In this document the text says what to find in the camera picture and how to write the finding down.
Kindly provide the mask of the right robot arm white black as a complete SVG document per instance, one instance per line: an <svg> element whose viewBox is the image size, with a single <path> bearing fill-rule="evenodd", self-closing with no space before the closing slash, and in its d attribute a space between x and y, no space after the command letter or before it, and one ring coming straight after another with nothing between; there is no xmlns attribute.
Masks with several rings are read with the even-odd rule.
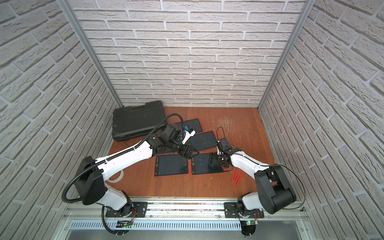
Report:
<svg viewBox="0 0 384 240"><path fill-rule="evenodd" d="M289 208L297 200L296 193L286 176L283 166L262 163L239 148L232 148L226 138L217 141L217 153L211 154L210 162L224 168L230 166L241 170L252 177L257 191L246 194L236 203L236 215L247 218L254 211L265 210L273 215L280 210L296 210Z"/></svg>

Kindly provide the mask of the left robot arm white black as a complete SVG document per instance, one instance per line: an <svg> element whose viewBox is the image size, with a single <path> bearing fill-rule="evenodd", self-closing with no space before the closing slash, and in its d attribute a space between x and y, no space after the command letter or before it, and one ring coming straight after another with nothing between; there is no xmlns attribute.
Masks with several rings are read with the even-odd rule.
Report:
<svg viewBox="0 0 384 240"><path fill-rule="evenodd" d="M125 168L157 155L177 153L189 160L198 151L189 142L196 134L190 126L180 127L169 124L163 131L148 135L138 144L106 157L82 160L78 168L81 175L74 182L80 202L88 206L99 204L127 215L131 212L132 201L124 191L118 191L106 184L106 180Z"/></svg>

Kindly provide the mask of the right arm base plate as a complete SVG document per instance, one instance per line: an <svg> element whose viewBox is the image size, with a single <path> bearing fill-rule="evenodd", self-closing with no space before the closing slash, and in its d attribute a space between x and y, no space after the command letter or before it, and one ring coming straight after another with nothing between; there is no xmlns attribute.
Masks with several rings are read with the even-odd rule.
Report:
<svg viewBox="0 0 384 240"><path fill-rule="evenodd" d="M241 202L224 203L225 218L240 219L262 219L265 217L263 209L248 210Z"/></svg>

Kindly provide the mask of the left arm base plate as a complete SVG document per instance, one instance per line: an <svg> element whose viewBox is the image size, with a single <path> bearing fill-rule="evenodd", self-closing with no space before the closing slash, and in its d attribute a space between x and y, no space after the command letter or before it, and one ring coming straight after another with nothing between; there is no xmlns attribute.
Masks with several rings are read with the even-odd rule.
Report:
<svg viewBox="0 0 384 240"><path fill-rule="evenodd" d="M107 218L144 218L148 202L132 202L125 204L120 210L107 208Z"/></svg>

